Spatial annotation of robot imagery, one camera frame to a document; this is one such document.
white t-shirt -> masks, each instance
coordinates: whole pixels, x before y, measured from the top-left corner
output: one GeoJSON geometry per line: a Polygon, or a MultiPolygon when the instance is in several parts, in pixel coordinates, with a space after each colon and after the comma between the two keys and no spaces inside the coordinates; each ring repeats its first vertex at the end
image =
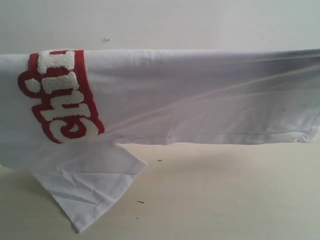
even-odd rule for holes
{"type": "Polygon", "coordinates": [[[0,55],[0,164],[30,171],[81,232],[146,164],[118,143],[315,139],[320,50],[0,55]]]}

white fabric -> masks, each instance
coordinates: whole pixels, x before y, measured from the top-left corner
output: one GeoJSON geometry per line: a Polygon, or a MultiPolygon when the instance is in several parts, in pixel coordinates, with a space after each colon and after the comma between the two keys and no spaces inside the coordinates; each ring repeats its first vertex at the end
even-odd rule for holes
{"type": "MultiPolygon", "coordinates": [[[[320,50],[107,50],[84,56],[105,132],[56,144],[31,111],[40,100],[17,84],[29,56],[0,55],[0,164],[29,170],[80,232],[146,167],[118,143],[309,143],[318,132],[320,50]]],[[[39,89],[34,82],[29,87],[39,89]]]]}

white wall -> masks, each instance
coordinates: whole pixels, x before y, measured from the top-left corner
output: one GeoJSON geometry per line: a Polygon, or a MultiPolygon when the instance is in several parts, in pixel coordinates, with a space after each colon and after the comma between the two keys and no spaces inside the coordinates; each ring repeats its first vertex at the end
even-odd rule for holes
{"type": "MultiPolygon", "coordinates": [[[[319,9],[318,0],[4,0],[0,54],[320,48],[319,9]]],[[[0,168],[0,239],[320,239],[320,141],[127,147],[149,168],[80,235],[30,175],[0,168]]]]}

red patch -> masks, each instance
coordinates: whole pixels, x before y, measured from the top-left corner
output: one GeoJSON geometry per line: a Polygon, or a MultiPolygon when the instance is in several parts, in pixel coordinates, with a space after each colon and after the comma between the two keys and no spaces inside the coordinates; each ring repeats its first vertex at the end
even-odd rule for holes
{"type": "MultiPolygon", "coordinates": [[[[58,54],[61,55],[61,54],[65,54],[66,52],[67,50],[52,51],[50,52],[50,55],[58,55],[58,54]]],[[[86,126],[81,122],[81,118],[86,118],[90,120],[98,129],[97,134],[102,134],[105,131],[103,123],[99,120],[99,115],[96,108],[96,104],[93,99],[93,94],[89,87],[87,73],[85,69],[84,51],[75,50],[71,52],[74,52],[74,61],[75,61],[74,69],[72,70],[67,70],[65,67],[49,67],[46,70],[45,74],[40,74],[38,72],[39,54],[35,53],[30,55],[28,70],[23,72],[18,77],[18,86],[26,96],[34,99],[41,99],[41,104],[33,106],[32,112],[35,118],[41,123],[42,129],[45,135],[51,141],[57,144],[61,144],[63,142],[55,138],[55,133],[52,132],[52,129],[50,129],[50,123],[56,120],[62,120],[66,123],[65,126],[60,128],[60,132],[65,138],[70,139],[71,141],[72,140],[75,141],[76,139],[82,138],[84,136],[90,137],[90,133],[87,131],[86,126]],[[42,85],[42,80],[44,78],[56,78],[60,76],[65,76],[70,72],[75,73],[77,84],[78,84],[77,91],[83,94],[84,100],[81,101],[80,103],[64,104],[62,106],[64,109],[72,109],[72,108],[77,108],[79,104],[86,104],[90,111],[90,117],[77,114],[77,115],[69,115],[69,116],[63,116],[63,117],[57,116],[52,120],[46,120],[43,114],[41,114],[41,112],[46,110],[54,110],[54,107],[51,105],[52,98],[59,97],[59,96],[70,96],[71,93],[74,91],[74,89],[72,88],[55,89],[49,94],[45,92],[42,85]],[[39,82],[39,85],[41,86],[39,91],[30,91],[27,88],[26,81],[31,79],[34,79],[39,82]],[[77,130],[72,131],[72,128],[75,126],[77,126],[77,130]]]]}

red border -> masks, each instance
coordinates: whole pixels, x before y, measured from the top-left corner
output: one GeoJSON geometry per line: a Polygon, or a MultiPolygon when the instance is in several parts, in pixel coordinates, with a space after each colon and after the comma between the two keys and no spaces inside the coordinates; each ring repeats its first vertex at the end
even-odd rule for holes
{"type": "MultiPolygon", "coordinates": [[[[53,51],[50,54],[65,54],[66,51],[53,51]]],[[[91,116],[86,117],[86,119],[91,120],[96,127],[98,128],[98,134],[102,134],[105,132],[105,127],[103,123],[99,120],[99,114],[98,110],[96,108],[96,104],[94,102],[93,94],[90,90],[90,86],[88,83],[86,68],[85,68],[85,57],[84,57],[84,51],[83,50],[76,50],[75,53],[75,65],[74,65],[74,73],[76,74],[77,81],[79,84],[79,91],[84,95],[84,100],[82,103],[87,104],[91,116]]],[[[35,116],[35,118],[38,120],[38,122],[41,123],[42,129],[45,133],[45,135],[54,143],[61,144],[62,142],[58,141],[54,138],[53,134],[50,131],[49,124],[51,121],[47,121],[43,118],[41,115],[41,111],[43,110],[52,110],[54,109],[50,104],[50,99],[57,96],[65,96],[70,95],[72,92],[72,89],[61,89],[53,91],[51,94],[45,93],[45,91],[41,88],[41,90],[38,93],[30,92],[25,84],[26,80],[29,79],[35,79],[39,82],[42,81],[43,78],[48,77],[58,77],[67,75],[70,71],[67,69],[60,67],[60,68],[48,68],[46,74],[39,74],[38,73],[38,58],[39,55],[37,53],[31,54],[29,58],[29,64],[28,64],[28,70],[20,74],[18,77],[18,86],[20,90],[28,97],[33,99],[41,99],[41,104],[35,105],[32,107],[32,112],[35,116]]],[[[65,108],[72,108],[77,106],[78,104],[72,104],[72,105],[66,105],[65,108]]],[[[83,137],[86,134],[86,127],[82,124],[80,121],[80,118],[85,118],[84,116],[68,116],[68,117],[62,117],[57,118],[65,121],[67,123],[67,126],[64,126],[61,128],[61,133],[69,139],[78,139],[83,137]],[[71,129],[77,125],[78,129],[77,131],[71,131],[71,129]]]]}

